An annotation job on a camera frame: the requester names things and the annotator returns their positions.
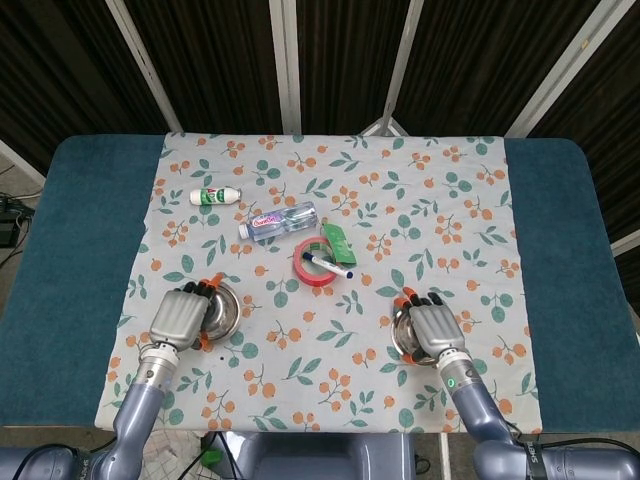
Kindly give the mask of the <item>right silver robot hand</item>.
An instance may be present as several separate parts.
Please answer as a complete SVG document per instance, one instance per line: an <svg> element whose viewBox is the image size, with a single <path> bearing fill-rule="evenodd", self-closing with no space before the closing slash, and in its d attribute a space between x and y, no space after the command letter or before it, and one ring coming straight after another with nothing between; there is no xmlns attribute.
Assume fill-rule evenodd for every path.
<svg viewBox="0 0 640 480"><path fill-rule="evenodd" d="M455 315L437 293L421 297L414 289L403 287L394 307L391 339L405 363L429 366L456 352L469 354Z"/></svg>

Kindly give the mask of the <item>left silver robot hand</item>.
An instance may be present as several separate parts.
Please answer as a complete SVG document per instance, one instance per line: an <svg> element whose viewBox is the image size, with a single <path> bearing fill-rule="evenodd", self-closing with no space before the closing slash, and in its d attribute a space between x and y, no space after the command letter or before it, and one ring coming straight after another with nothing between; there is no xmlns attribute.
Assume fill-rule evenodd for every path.
<svg viewBox="0 0 640 480"><path fill-rule="evenodd" d="M149 329L153 343L165 343L181 352L203 348L221 335L224 307L221 286L212 281L188 281L163 297Z"/></svg>

